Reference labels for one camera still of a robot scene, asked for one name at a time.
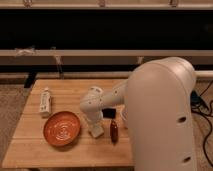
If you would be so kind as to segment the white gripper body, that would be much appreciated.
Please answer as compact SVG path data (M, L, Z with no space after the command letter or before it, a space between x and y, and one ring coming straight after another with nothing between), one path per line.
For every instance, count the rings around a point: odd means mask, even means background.
M95 124L98 124L103 119L103 112L97 111L97 112L86 112L85 113L85 119L88 123L88 126L91 127Z

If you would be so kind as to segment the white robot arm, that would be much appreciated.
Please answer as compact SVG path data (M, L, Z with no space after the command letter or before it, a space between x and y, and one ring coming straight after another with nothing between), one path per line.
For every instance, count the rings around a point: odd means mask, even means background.
M197 171L190 95L192 64L180 57L146 62L108 91L92 87L80 101L87 120L124 106L135 171Z

